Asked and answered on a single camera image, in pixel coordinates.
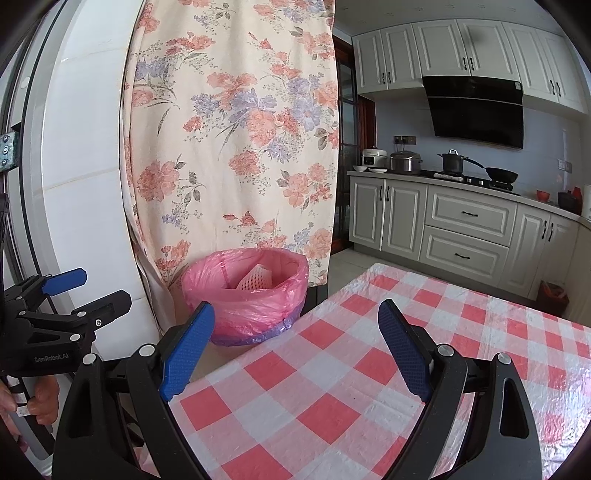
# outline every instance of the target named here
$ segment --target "electrical outlet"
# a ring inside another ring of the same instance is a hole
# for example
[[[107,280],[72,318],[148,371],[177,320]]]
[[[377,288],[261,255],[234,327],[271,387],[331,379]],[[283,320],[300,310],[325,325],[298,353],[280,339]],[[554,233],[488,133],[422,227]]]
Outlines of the electrical outlet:
[[[569,161],[566,160],[558,160],[558,169],[568,172],[568,173],[572,173],[573,172],[573,164]]]
[[[396,135],[394,137],[394,145],[416,145],[417,137],[409,137],[403,135]]]

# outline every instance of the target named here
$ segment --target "black container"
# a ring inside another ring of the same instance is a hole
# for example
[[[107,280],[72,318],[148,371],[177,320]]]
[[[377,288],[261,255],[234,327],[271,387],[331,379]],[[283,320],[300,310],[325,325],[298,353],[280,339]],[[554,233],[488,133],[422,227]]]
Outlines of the black container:
[[[558,206],[567,212],[581,214],[581,204],[576,196],[569,192],[558,193]]]

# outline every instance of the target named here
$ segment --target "red object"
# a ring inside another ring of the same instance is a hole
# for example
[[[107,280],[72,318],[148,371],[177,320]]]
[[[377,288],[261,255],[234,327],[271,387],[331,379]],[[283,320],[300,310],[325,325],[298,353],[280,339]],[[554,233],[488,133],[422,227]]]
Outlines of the red object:
[[[548,192],[544,192],[542,190],[536,190],[535,196],[541,202],[547,202],[548,200],[550,200],[550,194]]]
[[[560,317],[569,306],[569,296],[562,287],[542,280],[535,306],[542,312]]]

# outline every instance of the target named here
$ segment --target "glass door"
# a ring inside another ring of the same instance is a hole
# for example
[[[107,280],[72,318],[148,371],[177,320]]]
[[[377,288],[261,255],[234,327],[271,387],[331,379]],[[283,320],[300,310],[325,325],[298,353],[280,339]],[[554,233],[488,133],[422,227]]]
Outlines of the glass door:
[[[347,172],[359,164],[361,145],[359,141],[359,101],[355,82],[355,64],[350,56],[337,56],[339,78],[340,145],[337,174],[335,228],[333,243],[337,249],[346,248],[349,240],[350,182]]]

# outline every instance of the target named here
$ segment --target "floral curtain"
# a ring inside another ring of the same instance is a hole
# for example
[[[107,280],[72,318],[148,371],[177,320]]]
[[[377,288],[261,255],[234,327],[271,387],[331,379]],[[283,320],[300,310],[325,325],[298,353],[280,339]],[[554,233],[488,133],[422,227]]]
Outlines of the floral curtain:
[[[326,283],[335,0],[152,0],[124,89],[124,200],[165,287],[218,250],[287,248]]]

